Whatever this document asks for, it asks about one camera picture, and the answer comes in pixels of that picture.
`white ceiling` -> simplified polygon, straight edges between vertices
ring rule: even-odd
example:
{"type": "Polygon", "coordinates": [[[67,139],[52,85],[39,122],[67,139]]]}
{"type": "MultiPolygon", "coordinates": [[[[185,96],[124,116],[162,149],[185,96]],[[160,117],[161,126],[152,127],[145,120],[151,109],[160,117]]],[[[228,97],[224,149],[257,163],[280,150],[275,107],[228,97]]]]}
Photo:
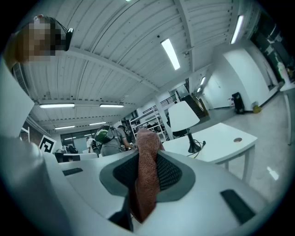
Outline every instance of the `white ceiling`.
{"type": "Polygon", "coordinates": [[[73,28],[74,35],[68,52],[45,64],[24,66],[28,93],[36,104],[68,100],[77,106],[35,106],[30,116],[49,132],[62,126],[75,125],[61,130],[75,132],[90,129],[89,123],[117,122],[189,76],[205,73],[213,48],[229,43],[241,9],[249,15],[244,22],[244,31],[249,31],[253,5],[238,0],[41,1],[24,21],[48,15],[73,28]],[[177,53],[177,71],[160,44],[166,38],[177,53]],[[107,102],[125,107],[99,107],[107,102]]]}

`lamp base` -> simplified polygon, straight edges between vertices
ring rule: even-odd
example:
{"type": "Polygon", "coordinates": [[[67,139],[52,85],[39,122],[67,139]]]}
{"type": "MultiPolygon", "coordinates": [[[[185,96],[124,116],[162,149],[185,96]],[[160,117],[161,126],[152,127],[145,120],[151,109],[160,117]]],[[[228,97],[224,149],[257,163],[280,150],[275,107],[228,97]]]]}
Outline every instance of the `lamp base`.
{"type": "Polygon", "coordinates": [[[188,131],[189,137],[189,153],[197,153],[201,150],[201,147],[195,143],[192,134],[188,131]]]}

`desk lamp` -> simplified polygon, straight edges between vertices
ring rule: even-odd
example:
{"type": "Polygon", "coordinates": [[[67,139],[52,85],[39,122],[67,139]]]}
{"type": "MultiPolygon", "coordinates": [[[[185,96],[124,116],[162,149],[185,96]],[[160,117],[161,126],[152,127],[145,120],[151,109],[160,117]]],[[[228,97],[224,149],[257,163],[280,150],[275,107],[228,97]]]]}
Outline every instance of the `desk lamp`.
{"type": "Polygon", "coordinates": [[[189,153],[200,151],[201,147],[197,145],[192,137],[189,128],[199,123],[200,119],[185,101],[174,104],[168,108],[170,125],[172,132],[187,130],[189,137],[189,153]]]}

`yellow object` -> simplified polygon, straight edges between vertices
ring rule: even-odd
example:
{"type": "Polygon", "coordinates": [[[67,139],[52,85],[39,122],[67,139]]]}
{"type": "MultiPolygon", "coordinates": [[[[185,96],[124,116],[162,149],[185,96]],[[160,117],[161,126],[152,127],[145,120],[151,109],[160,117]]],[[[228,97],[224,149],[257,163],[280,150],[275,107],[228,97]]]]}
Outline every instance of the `yellow object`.
{"type": "Polygon", "coordinates": [[[259,112],[261,112],[261,107],[260,106],[254,106],[253,107],[253,113],[257,114],[259,112]]]}

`ceiling light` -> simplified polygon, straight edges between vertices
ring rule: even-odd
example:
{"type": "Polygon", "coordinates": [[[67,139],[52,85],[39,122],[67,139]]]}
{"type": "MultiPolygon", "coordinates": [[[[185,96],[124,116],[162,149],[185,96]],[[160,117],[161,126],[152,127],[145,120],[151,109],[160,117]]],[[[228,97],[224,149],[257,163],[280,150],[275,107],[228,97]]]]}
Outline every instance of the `ceiling light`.
{"type": "Polygon", "coordinates": [[[165,49],[170,61],[172,62],[174,69],[177,70],[180,68],[177,56],[175,54],[174,48],[170,42],[170,39],[165,39],[161,42],[163,48],[165,49]]]}
{"type": "Polygon", "coordinates": [[[100,107],[124,107],[124,105],[117,105],[117,104],[101,104],[100,107]]]}
{"type": "Polygon", "coordinates": [[[275,28],[276,28],[277,24],[275,24],[275,27],[273,28],[271,34],[269,36],[271,36],[273,34],[273,32],[275,31],[275,28]]]}
{"type": "Polygon", "coordinates": [[[206,77],[202,78],[201,85],[204,83],[205,79],[206,79],[206,77]]]}
{"type": "Polygon", "coordinates": [[[58,127],[58,128],[55,128],[56,130],[61,130],[61,129],[67,129],[67,128],[74,128],[75,126],[72,125],[72,126],[65,126],[65,127],[58,127]]]}
{"type": "Polygon", "coordinates": [[[92,124],[89,124],[89,125],[96,125],[96,124],[105,124],[106,122],[99,122],[99,123],[92,123],[92,124]]]}
{"type": "MultiPolygon", "coordinates": [[[[76,138],[76,137],[72,137],[72,138],[76,138]]],[[[72,139],[72,138],[65,138],[65,140],[69,140],[69,139],[72,139]]]]}
{"type": "Polygon", "coordinates": [[[61,108],[61,107],[74,107],[74,103],[59,103],[59,104],[43,104],[39,105],[40,108],[61,108]]]}
{"type": "Polygon", "coordinates": [[[241,29],[241,26],[242,26],[242,23],[243,23],[243,19],[244,19],[244,16],[241,15],[238,17],[238,21],[236,23],[236,28],[235,28],[235,32],[234,32],[234,35],[231,39],[231,44],[235,43],[236,42],[236,38],[238,37],[238,34],[240,32],[240,29],[241,29]]]}
{"type": "Polygon", "coordinates": [[[274,180],[278,180],[279,175],[275,171],[273,171],[269,166],[267,167],[267,170],[269,171],[271,177],[273,177],[274,180]]]}

